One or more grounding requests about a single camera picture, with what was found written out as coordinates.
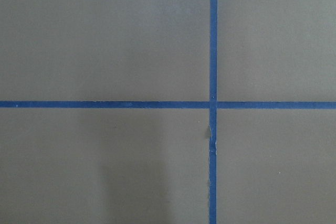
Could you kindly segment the blue tape grid lines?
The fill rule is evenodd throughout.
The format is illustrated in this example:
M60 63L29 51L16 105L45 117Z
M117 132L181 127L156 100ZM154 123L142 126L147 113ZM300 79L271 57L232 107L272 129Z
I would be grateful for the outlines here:
M208 109L209 110L209 222L217 222L217 112L220 109L334 110L334 101L220 101L217 97L218 0L209 0L208 101L1 101L1 108L64 109Z

